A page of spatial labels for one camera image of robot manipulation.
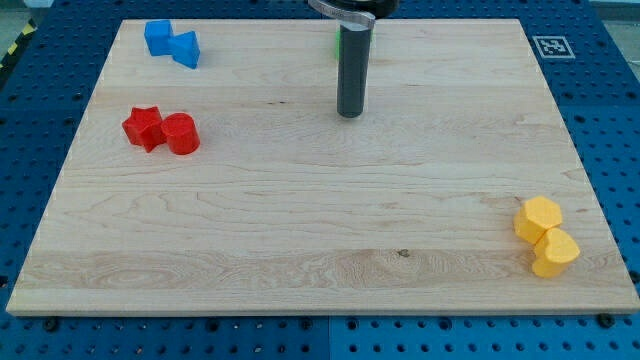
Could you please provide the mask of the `black robot arm flange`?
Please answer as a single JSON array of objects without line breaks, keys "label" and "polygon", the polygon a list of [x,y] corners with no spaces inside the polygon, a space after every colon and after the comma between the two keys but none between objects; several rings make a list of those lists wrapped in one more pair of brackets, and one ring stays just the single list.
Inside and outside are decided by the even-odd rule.
[{"label": "black robot arm flange", "polygon": [[371,13],[376,19],[389,17],[400,5],[400,0],[330,0],[338,8]]}]

